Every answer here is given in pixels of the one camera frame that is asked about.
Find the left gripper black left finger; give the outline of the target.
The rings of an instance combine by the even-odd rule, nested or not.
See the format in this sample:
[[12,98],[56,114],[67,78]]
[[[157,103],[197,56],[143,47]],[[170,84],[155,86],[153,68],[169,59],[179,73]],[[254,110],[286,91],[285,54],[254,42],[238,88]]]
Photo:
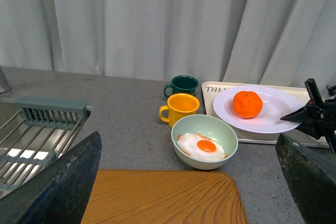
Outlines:
[[1,223],[81,223],[102,150],[93,132],[1,199]]

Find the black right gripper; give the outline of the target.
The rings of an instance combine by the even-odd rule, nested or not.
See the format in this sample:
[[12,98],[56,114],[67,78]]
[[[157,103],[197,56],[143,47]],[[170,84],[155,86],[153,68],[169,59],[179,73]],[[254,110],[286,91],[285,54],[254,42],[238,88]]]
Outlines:
[[324,102],[313,78],[305,81],[310,97],[302,108],[282,116],[288,122],[301,123],[298,130],[316,140],[324,137],[332,153],[335,153],[335,102]]

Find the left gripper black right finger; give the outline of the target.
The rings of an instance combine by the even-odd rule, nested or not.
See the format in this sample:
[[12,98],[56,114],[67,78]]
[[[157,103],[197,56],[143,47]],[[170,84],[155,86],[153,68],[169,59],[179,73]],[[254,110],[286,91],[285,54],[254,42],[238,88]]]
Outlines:
[[305,223],[335,223],[335,155],[325,158],[280,134],[276,153]]

